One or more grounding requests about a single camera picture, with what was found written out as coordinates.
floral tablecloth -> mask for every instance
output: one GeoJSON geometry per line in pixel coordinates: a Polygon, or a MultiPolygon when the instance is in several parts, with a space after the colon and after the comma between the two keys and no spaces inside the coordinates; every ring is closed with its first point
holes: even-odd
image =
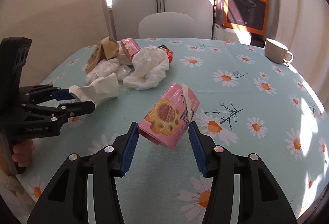
{"type": "MultiPolygon", "coordinates": [[[[272,63],[262,48],[224,41],[152,38],[137,43],[141,47],[164,44],[174,52],[166,78],[144,91],[128,90],[121,84],[118,98],[100,103],[90,115],[71,118],[60,136],[35,140],[33,164],[18,176],[35,200],[67,156],[89,155],[112,144],[133,121],[141,122],[176,82],[189,86],[198,97],[194,120],[203,134],[233,154],[257,153],[296,217],[311,205],[329,181],[329,121],[310,86],[291,65],[272,63]]],[[[83,86],[93,49],[74,53],[43,83],[83,86]]],[[[116,179],[125,223],[201,223],[211,182],[199,173],[187,134],[173,150],[140,136],[130,171],[116,179]]],[[[91,193],[92,176],[88,178],[88,210],[93,223],[91,193]]],[[[236,176],[232,223],[237,222],[238,199],[236,176]]]]}

brown paper bag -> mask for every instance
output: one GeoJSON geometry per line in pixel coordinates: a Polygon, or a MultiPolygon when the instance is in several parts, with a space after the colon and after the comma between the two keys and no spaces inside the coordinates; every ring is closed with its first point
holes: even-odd
{"type": "Polygon", "coordinates": [[[95,48],[87,63],[86,73],[90,73],[93,68],[103,59],[109,60],[119,54],[119,44],[111,37],[104,38],[95,48]]]}

philips logo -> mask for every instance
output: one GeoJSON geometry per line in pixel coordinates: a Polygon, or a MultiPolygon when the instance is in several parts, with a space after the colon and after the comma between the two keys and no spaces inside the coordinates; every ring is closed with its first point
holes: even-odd
{"type": "Polygon", "coordinates": [[[48,130],[48,127],[34,127],[34,128],[27,128],[26,131],[44,131],[48,130]]]}

human hand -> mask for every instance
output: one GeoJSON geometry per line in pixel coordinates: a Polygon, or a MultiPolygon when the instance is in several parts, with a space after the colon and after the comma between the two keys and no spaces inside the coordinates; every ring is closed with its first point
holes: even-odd
{"type": "Polygon", "coordinates": [[[32,161],[32,151],[35,145],[31,139],[27,139],[22,143],[16,144],[13,147],[12,159],[19,167],[27,167],[32,161]]]}

silver screw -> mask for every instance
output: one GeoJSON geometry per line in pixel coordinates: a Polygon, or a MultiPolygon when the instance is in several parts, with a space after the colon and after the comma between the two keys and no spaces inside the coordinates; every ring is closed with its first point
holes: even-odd
{"type": "Polygon", "coordinates": [[[78,155],[76,155],[75,153],[74,154],[71,154],[70,156],[69,156],[69,159],[71,160],[71,161],[74,161],[74,160],[76,160],[78,158],[78,155]]]}
{"type": "Polygon", "coordinates": [[[112,146],[107,146],[105,147],[104,151],[106,151],[107,153],[111,153],[114,151],[114,148],[112,146]]]}
{"type": "Polygon", "coordinates": [[[222,146],[215,146],[214,150],[217,153],[222,153],[224,151],[224,148],[222,146]]]}
{"type": "Polygon", "coordinates": [[[254,161],[257,161],[257,160],[258,160],[258,155],[252,153],[252,154],[250,155],[250,159],[251,159],[251,160],[254,160],[254,161]]]}

